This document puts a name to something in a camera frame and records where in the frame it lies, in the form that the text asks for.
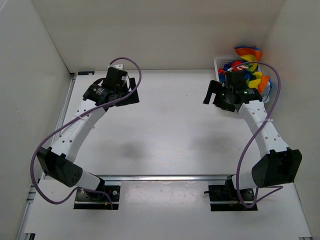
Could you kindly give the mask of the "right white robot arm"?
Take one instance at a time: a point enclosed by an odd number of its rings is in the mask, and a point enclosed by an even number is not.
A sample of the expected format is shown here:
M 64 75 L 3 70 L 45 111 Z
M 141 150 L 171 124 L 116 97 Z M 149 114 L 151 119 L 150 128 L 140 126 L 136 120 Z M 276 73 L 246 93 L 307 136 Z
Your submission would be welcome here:
M 298 149 L 291 149 L 281 138 L 265 110 L 262 96 L 255 88 L 233 90 L 211 80 L 204 99 L 226 111 L 238 112 L 245 120 L 256 142 L 261 159 L 252 169 L 232 175 L 224 193 L 230 200 L 238 199 L 243 189 L 267 188 L 294 182 L 302 161 Z

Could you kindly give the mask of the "rainbow striped shorts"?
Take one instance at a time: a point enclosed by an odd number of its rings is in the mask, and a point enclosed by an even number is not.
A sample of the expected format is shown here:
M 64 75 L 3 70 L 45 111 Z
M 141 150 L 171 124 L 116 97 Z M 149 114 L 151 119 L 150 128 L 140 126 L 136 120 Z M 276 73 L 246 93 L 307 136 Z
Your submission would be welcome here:
M 237 46 L 234 48 L 237 56 L 218 56 L 214 59 L 214 69 L 216 80 L 220 83 L 225 82 L 227 70 L 232 68 L 235 71 L 243 71 L 244 79 L 249 88 L 255 88 L 262 96 L 264 103 L 270 100 L 272 83 L 268 75 L 264 75 L 257 63 L 260 61 L 263 52 L 255 46 Z

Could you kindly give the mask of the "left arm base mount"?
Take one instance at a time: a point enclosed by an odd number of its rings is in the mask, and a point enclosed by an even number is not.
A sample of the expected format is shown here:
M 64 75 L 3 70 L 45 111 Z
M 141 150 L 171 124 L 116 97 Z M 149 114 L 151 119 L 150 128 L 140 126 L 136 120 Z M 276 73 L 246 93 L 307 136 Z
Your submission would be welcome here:
M 109 198 L 102 193 L 77 190 L 73 208 L 75 210 L 118 210 L 120 205 L 121 182 L 107 181 L 104 192 Z

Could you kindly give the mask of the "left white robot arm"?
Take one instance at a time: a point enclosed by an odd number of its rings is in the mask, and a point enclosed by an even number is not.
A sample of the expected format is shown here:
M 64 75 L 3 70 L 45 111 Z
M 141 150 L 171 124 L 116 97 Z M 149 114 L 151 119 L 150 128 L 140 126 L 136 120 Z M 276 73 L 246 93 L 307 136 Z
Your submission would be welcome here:
M 83 94 L 71 123 L 58 131 L 58 139 L 48 148 L 37 150 L 36 157 L 44 173 L 67 187 L 86 189 L 93 200 L 103 198 L 105 181 L 75 164 L 78 151 L 109 108 L 139 101 L 134 78 L 124 76 L 96 80 Z

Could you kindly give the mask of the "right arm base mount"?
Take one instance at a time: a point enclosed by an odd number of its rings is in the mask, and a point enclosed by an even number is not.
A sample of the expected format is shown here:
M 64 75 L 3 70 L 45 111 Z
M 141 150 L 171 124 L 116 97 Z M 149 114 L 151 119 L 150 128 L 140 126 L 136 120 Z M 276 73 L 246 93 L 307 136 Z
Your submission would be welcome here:
M 221 182 L 208 182 L 208 188 L 203 192 L 209 196 L 211 212 L 249 212 L 258 211 L 257 204 L 252 208 L 243 206 L 234 189 L 228 190 Z

